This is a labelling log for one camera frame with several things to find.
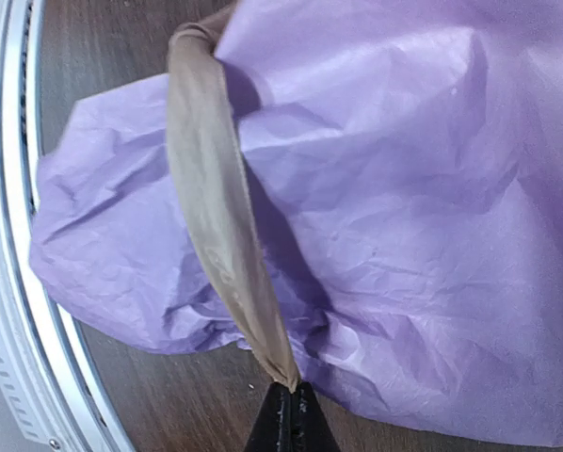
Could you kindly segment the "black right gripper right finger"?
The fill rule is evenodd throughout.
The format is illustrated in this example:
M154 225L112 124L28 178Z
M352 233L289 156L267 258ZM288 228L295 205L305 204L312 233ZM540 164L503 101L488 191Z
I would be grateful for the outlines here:
M291 451L340 451L313 386L306 381L303 381L291 394L290 441Z

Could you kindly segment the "purple flower bouquet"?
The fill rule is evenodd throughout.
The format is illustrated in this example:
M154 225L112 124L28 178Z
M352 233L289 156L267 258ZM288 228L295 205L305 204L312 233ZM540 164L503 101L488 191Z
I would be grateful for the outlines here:
M356 414L563 445L563 1L231 1L223 66L300 373ZM169 170L169 70L79 100L29 264L159 354L251 347Z

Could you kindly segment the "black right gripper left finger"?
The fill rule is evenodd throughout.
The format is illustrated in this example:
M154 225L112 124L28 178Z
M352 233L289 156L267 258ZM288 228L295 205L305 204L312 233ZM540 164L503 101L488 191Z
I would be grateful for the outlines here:
M255 419L244 452L288 452L291 450L291 394L280 383L272 383Z

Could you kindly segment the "beige satin ribbon bow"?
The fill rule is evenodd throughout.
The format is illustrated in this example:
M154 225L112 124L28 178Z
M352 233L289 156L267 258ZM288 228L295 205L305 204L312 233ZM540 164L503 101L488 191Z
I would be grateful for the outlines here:
M300 373L266 270L217 43L234 5L169 41L166 141L169 170L201 266L252 352L294 392Z

